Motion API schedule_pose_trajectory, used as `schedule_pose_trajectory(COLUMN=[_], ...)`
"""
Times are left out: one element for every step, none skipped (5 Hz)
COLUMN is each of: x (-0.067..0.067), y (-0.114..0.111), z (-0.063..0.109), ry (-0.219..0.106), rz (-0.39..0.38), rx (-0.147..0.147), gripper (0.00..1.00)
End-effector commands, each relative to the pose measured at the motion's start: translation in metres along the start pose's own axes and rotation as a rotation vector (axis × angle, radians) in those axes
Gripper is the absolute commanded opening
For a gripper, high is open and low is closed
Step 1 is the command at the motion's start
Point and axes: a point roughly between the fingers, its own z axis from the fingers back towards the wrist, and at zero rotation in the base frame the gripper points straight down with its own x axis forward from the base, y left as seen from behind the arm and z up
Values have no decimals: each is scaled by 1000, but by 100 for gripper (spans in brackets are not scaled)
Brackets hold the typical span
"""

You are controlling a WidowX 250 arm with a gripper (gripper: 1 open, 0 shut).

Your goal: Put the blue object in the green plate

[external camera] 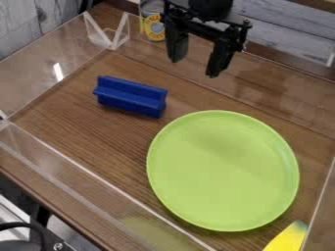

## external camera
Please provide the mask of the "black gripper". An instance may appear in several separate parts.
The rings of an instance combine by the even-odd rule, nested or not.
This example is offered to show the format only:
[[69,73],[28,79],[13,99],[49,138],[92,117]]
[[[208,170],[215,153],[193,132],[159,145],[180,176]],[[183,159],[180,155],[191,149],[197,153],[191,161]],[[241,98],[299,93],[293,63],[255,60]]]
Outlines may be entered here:
[[205,75],[217,77],[235,51],[244,49],[251,21],[232,12],[233,0],[164,0],[167,55],[177,63],[188,52],[188,33],[216,41]]

